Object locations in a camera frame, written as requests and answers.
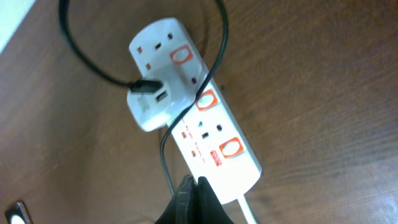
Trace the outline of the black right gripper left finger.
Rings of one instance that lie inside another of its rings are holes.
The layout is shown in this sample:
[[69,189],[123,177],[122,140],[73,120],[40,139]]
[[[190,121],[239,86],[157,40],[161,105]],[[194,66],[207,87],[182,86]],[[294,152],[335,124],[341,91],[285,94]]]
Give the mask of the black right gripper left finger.
[[155,224],[189,224],[193,220],[195,181],[186,175]]

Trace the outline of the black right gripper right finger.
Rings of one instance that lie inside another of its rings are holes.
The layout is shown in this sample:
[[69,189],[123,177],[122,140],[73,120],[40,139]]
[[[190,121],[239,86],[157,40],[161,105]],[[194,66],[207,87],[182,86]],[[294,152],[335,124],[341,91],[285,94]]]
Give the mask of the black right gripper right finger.
[[205,177],[198,179],[195,187],[194,223],[233,224]]

